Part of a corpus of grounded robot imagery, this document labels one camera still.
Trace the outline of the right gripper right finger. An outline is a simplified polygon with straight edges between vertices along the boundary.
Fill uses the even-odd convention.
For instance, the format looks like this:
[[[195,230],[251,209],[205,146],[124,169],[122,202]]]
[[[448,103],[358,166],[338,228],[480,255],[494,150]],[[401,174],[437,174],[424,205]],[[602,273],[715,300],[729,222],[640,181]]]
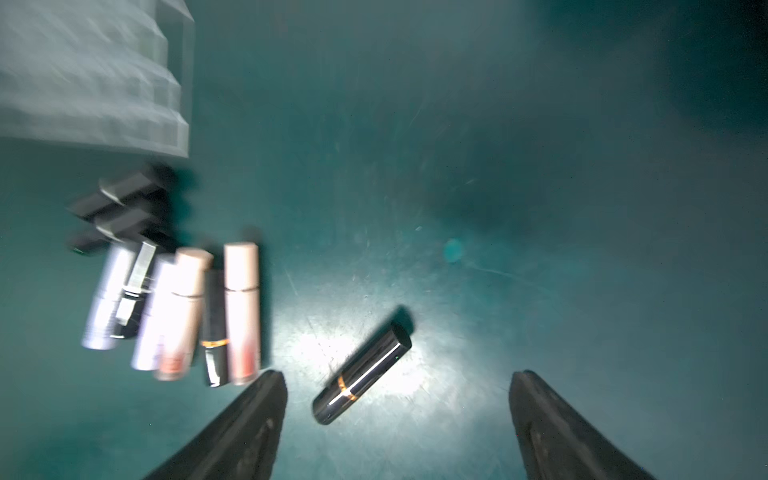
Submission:
[[[509,405],[529,479],[654,478],[535,372],[513,374]]]

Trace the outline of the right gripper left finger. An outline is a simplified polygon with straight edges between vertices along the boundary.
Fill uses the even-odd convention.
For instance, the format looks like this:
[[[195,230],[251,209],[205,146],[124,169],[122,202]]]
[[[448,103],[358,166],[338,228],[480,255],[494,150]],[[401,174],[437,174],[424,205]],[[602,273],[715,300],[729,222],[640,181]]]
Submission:
[[[268,370],[195,438],[149,473],[149,479],[271,477],[288,391],[284,375]]]

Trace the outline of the black gold-band lipstick short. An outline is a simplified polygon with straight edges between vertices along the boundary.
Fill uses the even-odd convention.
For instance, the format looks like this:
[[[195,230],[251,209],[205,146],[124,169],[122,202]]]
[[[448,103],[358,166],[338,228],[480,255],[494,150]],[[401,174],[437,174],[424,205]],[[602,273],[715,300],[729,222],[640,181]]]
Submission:
[[[203,312],[199,342],[206,383],[218,388],[229,382],[229,338],[226,325],[224,272],[212,269],[204,278]]]

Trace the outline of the pink ombre lip gloss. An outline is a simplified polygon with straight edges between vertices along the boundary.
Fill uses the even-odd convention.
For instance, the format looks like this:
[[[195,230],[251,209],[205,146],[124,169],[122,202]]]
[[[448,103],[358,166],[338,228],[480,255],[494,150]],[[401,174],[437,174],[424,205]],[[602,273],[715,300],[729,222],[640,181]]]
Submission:
[[[235,385],[245,385],[260,371],[258,246],[252,242],[227,243],[223,253],[230,379]]]

